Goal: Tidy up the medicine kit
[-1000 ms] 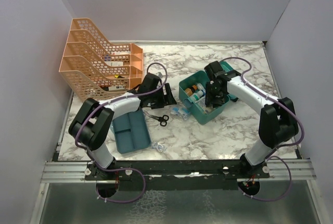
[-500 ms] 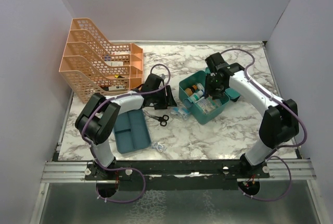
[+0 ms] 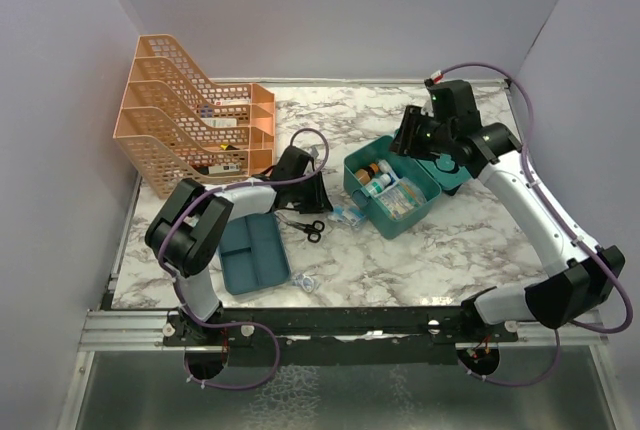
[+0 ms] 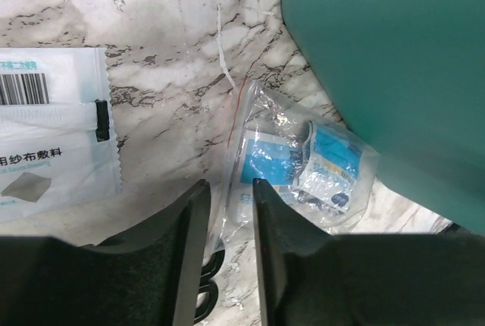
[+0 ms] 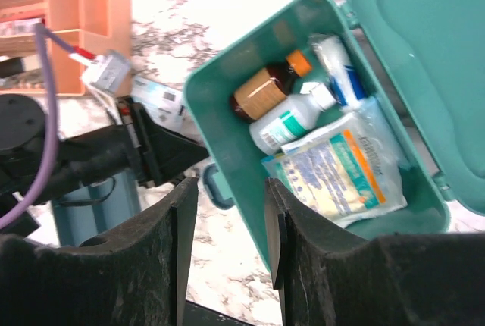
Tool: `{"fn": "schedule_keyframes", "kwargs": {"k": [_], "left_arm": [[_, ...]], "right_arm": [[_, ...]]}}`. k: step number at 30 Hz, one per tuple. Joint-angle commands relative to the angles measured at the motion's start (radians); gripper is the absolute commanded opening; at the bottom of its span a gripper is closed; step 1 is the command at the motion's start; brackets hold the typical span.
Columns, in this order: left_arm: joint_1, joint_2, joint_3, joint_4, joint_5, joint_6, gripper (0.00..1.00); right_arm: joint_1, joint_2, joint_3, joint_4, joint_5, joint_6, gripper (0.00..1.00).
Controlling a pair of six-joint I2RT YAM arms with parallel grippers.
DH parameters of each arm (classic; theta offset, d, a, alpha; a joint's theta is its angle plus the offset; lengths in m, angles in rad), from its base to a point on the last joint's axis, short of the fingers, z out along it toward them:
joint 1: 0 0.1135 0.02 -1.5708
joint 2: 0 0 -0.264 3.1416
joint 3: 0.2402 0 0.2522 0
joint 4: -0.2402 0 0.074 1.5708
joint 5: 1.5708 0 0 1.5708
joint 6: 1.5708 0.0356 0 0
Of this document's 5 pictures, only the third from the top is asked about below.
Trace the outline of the green orange bandage box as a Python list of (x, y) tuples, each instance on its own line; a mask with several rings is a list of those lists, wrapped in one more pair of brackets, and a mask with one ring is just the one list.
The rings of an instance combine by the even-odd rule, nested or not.
[(407, 178), (398, 180), (374, 200), (394, 221), (408, 217), (427, 204), (427, 199), (420, 188)]

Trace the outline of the teal divided tray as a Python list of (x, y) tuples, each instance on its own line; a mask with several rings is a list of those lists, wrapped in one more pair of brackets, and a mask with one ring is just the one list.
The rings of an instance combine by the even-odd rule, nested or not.
[(271, 213), (228, 222), (217, 253), (224, 285), (231, 295), (261, 291), (290, 279), (285, 247)]

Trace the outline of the brown iodine bottle orange cap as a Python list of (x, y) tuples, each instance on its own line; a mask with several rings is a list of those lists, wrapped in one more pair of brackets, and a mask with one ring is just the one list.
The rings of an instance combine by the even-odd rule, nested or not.
[(376, 163), (371, 163), (365, 167), (358, 169), (354, 176), (361, 185), (368, 184), (378, 173), (380, 169)]

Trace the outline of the small bottle blue cap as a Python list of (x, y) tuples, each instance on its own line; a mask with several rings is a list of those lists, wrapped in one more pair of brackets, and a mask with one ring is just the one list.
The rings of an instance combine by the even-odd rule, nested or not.
[(394, 180), (398, 180), (399, 176), (394, 171), (393, 167), (389, 164), (388, 161), (381, 159), (376, 162), (380, 171), (385, 174), (389, 174)]

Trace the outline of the green medicine box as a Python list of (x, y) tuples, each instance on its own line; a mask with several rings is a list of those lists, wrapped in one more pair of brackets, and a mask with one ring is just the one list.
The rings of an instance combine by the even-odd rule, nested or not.
[(434, 161), (398, 156), (384, 135), (343, 160), (343, 187), (382, 237), (391, 240), (423, 220), (443, 194), (453, 196), (471, 179), (450, 156)]

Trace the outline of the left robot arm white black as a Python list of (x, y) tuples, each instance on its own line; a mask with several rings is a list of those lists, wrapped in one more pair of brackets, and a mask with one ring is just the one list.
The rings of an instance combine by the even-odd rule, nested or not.
[(220, 335), (221, 321), (215, 313), (221, 302), (207, 267), (227, 225), (276, 210), (281, 194), (320, 176), (328, 160), (304, 163), (305, 155), (290, 145), (271, 170), (224, 186), (183, 179), (149, 225), (145, 245), (169, 275), (179, 308), (189, 317), (186, 332), (195, 342), (210, 344)]

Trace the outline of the white bottle green label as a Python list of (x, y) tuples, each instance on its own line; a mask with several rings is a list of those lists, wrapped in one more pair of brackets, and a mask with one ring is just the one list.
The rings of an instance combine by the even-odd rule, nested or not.
[(363, 187), (363, 191), (371, 196), (381, 194), (387, 187), (394, 183), (394, 179), (391, 175), (385, 173), (378, 177), (374, 177), (369, 183)]

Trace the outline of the small blue white box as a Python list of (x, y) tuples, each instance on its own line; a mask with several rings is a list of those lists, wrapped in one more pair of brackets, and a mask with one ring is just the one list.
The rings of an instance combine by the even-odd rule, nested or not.
[(332, 222), (358, 229), (365, 224), (367, 216), (358, 207), (336, 205), (329, 214), (328, 219)]

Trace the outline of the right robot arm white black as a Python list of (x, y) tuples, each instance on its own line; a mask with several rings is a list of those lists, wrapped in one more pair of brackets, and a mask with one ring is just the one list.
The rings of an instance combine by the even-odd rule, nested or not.
[(390, 151), (417, 160), (451, 157), (500, 200), (547, 275), (537, 283), (492, 288), (465, 300), (461, 333), (481, 341), (506, 321), (558, 329), (604, 303), (625, 265), (622, 252), (603, 247), (569, 217), (537, 179), (507, 126), (482, 123), (468, 82), (431, 78), (425, 86), (431, 107), (406, 107)]

